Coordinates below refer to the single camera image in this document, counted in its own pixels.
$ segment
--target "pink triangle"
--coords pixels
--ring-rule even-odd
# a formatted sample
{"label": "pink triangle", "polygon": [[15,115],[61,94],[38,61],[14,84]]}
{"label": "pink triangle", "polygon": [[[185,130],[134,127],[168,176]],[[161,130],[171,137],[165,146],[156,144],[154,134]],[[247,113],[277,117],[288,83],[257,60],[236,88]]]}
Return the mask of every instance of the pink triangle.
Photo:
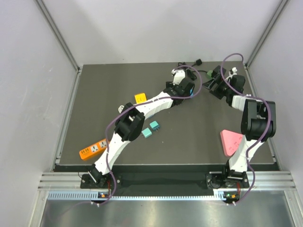
{"label": "pink triangle", "polygon": [[223,130],[220,132],[220,135],[225,156],[232,156],[238,149],[243,135],[228,130]]}

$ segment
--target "table surface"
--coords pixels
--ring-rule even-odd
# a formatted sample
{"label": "table surface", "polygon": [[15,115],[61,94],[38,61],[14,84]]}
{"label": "table surface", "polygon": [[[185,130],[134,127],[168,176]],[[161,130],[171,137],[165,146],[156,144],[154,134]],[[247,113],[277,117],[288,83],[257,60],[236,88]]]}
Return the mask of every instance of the table surface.
{"label": "table surface", "polygon": [[[204,62],[199,70],[213,70],[220,62]],[[176,63],[137,63],[84,65],[75,97],[60,165],[89,165],[80,159],[79,151],[105,138],[105,128],[118,115],[118,107],[135,103],[134,95],[144,92],[152,98],[172,81],[171,70]],[[227,70],[237,67],[246,76],[239,61],[227,62]],[[203,82],[208,81],[201,73]],[[251,94],[248,80],[244,93]],[[143,129],[157,121],[160,130],[145,139],[140,136],[126,146],[117,164],[225,164],[220,132],[224,129],[241,132],[242,112],[229,107],[225,98],[217,99],[207,89],[181,105],[164,110],[145,121]],[[111,138],[114,129],[110,130]],[[267,143],[263,144],[252,163],[273,163]]]}

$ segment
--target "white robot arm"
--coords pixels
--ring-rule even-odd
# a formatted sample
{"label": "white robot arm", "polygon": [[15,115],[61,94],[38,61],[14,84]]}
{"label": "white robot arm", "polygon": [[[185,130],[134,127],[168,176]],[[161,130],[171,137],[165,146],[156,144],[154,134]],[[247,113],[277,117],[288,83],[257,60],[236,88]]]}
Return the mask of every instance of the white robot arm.
{"label": "white robot arm", "polygon": [[[108,163],[110,168],[112,168],[126,145],[141,134],[145,119],[161,110],[183,103],[184,99],[174,99],[174,97],[187,97],[191,95],[195,84],[191,79],[186,77],[185,71],[173,70],[172,75],[174,76],[173,81],[167,82],[166,89],[160,92],[160,94],[147,100],[146,103],[148,104],[137,105],[117,120],[115,132],[109,144]],[[126,104],[123,111],[131,106],[133,106],[131,103]],[[89,175],[97,184],[103,184],[104,177],[102,176],[109,173],[106,164],[106,155],[107,149],[93,164],[93,168],[89,170]]]}
{"label": "white robot arm", "polygon": [[253,144],[255,144],[267,124],[267,110],[262,101],[250,98],[250,96],[234,95],[232,98],[232,107],[243,111],[241,132],[242,140],[234,155],[228,160],[226,180],[243,180],[247,171],[247,162],[253,158],[254,154],[260,146],[270,137],[273,137],[276,132],[276,108],[275,103],[267,101],[271,111],[271,122],[267,134],[262,141],[257,143],[249,150],[248,156],[246,152]]}

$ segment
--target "gray wall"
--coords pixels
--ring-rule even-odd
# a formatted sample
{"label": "gray wall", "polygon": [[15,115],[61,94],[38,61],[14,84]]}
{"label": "gray wall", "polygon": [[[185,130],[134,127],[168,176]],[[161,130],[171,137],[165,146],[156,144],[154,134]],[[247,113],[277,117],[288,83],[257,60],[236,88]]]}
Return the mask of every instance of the gray wall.
{"label": "gray wall", "polygon": [[80,65],[248,58],[279,1],[44,0]]}
{"label": "gray wall", "polygon": [[251,67],[261,97],[276,102],[278,158],[303,200],[303,1],[291,0]]}
{"label": "gray wall", "polygon": [[0,226],[26,226],[75,70],[33,0],[0,1]]}

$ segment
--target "orange power strip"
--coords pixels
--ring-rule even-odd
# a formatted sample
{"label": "orange power strip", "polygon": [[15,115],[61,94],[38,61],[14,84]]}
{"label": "orange power strip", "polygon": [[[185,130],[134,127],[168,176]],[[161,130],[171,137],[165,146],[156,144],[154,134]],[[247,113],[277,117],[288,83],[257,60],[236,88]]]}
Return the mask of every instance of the orange power strip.
{"label": "orange power strip", "polygon": [[106,139],[99,141],[98,143],[95,143],[93,145],[90,145],[89,147],[81,150],[79,152],[80,157],[82,160],[86,161],[100,153],[102,153],[107,147]]}

